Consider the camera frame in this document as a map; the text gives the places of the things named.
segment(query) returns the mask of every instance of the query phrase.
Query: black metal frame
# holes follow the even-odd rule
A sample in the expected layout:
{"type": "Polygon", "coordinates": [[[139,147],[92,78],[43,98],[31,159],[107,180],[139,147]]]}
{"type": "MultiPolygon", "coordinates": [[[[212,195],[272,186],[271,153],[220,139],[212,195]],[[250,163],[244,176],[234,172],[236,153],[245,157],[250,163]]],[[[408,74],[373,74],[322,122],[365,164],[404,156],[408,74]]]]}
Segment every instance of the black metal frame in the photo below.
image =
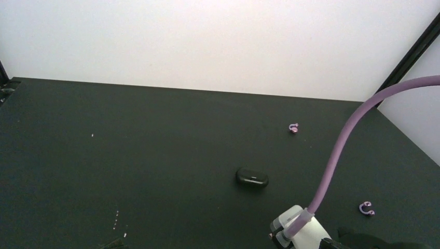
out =
{"type": "Polygon", "coordinates": [[[5,68],[2,65],[2,62],[0,61],[0,86],[6,84],[9,81],[9,77],[6,74],[5,68]]]}
{"type": "Polygon", "coordinates": [[[406,53],[406,55],[399,62],[396,68],[391,72],[385,82],[383,82],[382,86],[380,86],[380,88],[377,90],[377,92],[399,83],[406,75],[406,73],[408,73],[411,67],[415,64],[415,62],[417,62],[417,60],[427,50],[431,43],[435,41],[439,34],[440,13],[434,18],[431,24],[429,24],[428,28],[423,32],[419,39],[417,39],[416,43],[414,43],[411,49],[406,53]]]}

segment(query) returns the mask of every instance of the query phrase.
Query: purple earring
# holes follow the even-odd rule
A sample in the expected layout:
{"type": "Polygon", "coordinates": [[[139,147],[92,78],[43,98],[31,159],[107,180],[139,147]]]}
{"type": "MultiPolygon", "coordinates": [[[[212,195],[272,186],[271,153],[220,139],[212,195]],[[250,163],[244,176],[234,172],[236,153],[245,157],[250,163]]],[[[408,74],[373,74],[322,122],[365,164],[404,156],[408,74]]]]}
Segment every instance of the purple earring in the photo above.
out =
{"type": "Polygon", "coordinates": [[[361,211],[361,213],[368,215],[368,216],[374,216],[375,212],[374,210],[369,210],[369,211],[364,211],[365,207],[370,207],[372,204],[369,201],[364,201],[361,205],[359,205],[359,211],[361,211]]]}
{"type": "Polygon", "coordinates": [[[298,124],[297,123],[293,123],[293,124],[289,125],[289,130],[292,133],[297,133],[298,132],[298,124]]]}

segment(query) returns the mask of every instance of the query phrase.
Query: black platform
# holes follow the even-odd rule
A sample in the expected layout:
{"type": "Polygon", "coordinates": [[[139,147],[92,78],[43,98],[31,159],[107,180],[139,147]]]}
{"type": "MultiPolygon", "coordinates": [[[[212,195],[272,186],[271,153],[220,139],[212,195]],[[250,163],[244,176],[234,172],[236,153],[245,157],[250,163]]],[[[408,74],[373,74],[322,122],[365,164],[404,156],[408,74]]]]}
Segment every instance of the black platform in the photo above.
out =
{"type": "MultiPolygon", "coordinates": [[[[97,248],[124,233],[130,248],[274,248],[269,223],[310,203],[359,106],[18,80],[0,108],[0,248],[97,248]],[[294,122],[296,135],[287,130],[294,122]],[[237,186],[240,167],[267,173],[267,188],[237,186]]],[[[373,110],[316,217],[333,237],[348,226],[436,247],[439,179],[440,167],[373,110]],[[358,211],[366,200],[376,216],[358,211]]]]}

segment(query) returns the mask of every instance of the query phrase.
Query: white wall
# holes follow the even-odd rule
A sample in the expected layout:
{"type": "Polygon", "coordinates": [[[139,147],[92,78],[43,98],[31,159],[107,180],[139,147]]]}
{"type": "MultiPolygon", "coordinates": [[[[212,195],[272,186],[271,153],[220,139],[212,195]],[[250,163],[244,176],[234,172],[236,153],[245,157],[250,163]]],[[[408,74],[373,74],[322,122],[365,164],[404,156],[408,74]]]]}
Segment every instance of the white wall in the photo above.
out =
{"type": "MultiPolygon", "coordinates": [[[[440,75],[440,37],[425,51],[402,81],[440,75]]],[[[399,93],[379,110],[440,165],[440,87],[399,93]]]]}
{"type": "Polygon", "coordinates": [[[371,96],[438,0],[0,0],[9,76],[371,96]]]}

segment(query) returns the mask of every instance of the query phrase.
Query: purple hose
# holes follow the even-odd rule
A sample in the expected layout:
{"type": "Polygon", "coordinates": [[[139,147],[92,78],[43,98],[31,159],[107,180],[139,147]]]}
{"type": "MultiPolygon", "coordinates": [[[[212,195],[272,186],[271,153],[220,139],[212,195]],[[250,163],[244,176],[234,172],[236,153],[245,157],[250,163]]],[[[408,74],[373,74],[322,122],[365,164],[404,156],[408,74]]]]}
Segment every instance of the purple hose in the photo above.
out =
{"type": "MultiPolygon", "coordinates": [[[[351,117],[348,119],[347,123],[341,130],[335,147],[333,147],[333,151],[330,155],[330,159],[328,160],[327,167],[325,168],[324,175],[321,179],[321,183],[319,184],[315,197],[307,208],[310,213],[314,214],[321,204],[322,200],[324,199],[330,181],[332,180],[336,164],[339,160],[339,156],[341,155],[342,149],[348,139],[348,136],[350,135],[354,126],[367,113],[367,111],[373,108],[377,103],[399,92],[429,86],[440,86],[440,75],[411,79],[390,86],[374,94],[371,98],[369,98],[361,106],[359,106],[359,108],[357,108],[357,110],[351,115],[351,117]]],[[[301,219],[300,215],[287,229],[284,230],[284,235],[288,238],[292,238],[307,222],[308,220],[301,219]]]]}

